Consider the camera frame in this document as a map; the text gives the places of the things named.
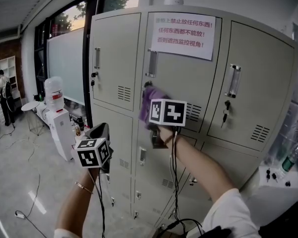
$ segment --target forearm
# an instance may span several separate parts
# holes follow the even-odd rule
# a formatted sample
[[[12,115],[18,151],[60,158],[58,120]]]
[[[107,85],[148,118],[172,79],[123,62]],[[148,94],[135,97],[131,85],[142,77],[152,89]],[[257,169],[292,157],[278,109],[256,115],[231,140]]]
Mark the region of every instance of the forearm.
[[[160,136],[164,141],[172,134],[165,128],[160,130]],[[172,140],[166,145],[171,149]],[[181,136],[177,136],[176,149],[177,158],[207,191],[213,202],[216,202],[226,191],[234,188],[224,169],[215,160],[198,151]]]
[[[96,180],[98,169],[94,169],[92,173]],[[78,183],[90,191],[93,191],[94,189],[94,183],[90,178],[88,171],[84,173]],[[56,228],[68,230],[79,237],[82,237],[83,224],[88,211],[90,198],[91,193],[80,188],[77,184],[74,184],[72,191],[62,205]]]

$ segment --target black window frame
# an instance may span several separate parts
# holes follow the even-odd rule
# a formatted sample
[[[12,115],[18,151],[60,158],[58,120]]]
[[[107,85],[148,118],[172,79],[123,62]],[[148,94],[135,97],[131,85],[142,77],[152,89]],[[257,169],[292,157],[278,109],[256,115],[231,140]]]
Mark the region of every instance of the black window frame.
[[[82,57],[82,74],[83,74],[83,89],[84,89],[84,102],[86,110],[86,119],[89,127],[93,127],[92,116],[91,116],[91,104],[90,104],[90,94],[89,94],[89,36],[92,17],[97,14],[101,14],[104,11],[105,0],[74,0],[61,9],[57,10],[50,17],[46,18],[40,25],[35,28],[35,38],[34,38],[34,64],[35,64],[35,76],[36,76],[36,86],[38,94],[45,96],[44,92],[44,81],[48,78],[48,67],[47,67],[47,40],[50,38],[51,26],[54,18],[66,11],[67,9],[85,1],[86,2],[86,14],[85,14],[85,24],[83,32],[83,57]],[[39,40],[42,37],[42,31],[44,28],[44,40],[43,44]],[[43,76],[39,75],[41,70],[40,61],[38,60],[38,52],[43,50]]]

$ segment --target floor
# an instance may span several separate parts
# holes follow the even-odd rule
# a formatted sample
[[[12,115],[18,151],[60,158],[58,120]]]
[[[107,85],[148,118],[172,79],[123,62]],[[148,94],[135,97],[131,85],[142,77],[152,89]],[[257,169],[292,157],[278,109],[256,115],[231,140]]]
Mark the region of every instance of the floor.
[[[12,130],[12,125],[0,125],[0,137]],[[66,162],[58,154],[47,127],[43,128],[41,135],[36,136],[29,131],[24,114],[19,115],[12,135],[5,135],[0,139],[0,225],[6,231],[6,235],[2,237],[43,237],[27,220],[14,216],[16,210],[29,213],[40,176],[37,203],[29,219],[46,237],[52,238],[62,202],[83,171],[74,161]],[[104,185],[105,179],[101,180],[105,194],[106,238],[152,237],[152,227],[133,220],[111,206],[109,193]],[[92,196],[88,209],[83,237],[100,238],[101,226],[101,208],[96,193]]]

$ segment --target paper sign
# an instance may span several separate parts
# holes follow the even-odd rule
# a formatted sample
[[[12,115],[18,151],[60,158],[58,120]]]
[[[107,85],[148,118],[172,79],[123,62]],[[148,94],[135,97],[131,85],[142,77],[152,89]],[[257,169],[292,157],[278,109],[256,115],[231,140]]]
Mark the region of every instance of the paper sign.
[[[215,17],[157,12],[151,50],[212,60],[214,32]]]

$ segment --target purple rag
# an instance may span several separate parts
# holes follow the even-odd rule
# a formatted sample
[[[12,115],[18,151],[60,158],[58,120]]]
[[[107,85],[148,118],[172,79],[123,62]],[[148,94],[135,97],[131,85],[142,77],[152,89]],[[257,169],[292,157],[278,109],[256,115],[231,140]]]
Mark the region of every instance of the purple rag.
[[[169,99],[169,97],[154,86],[147,86],[145,88],[143,104],[140,109],[139,119],[145,122],[146,128],[148,128],[148,125],[149,125],[151,100],[154,100],[154,99]]]

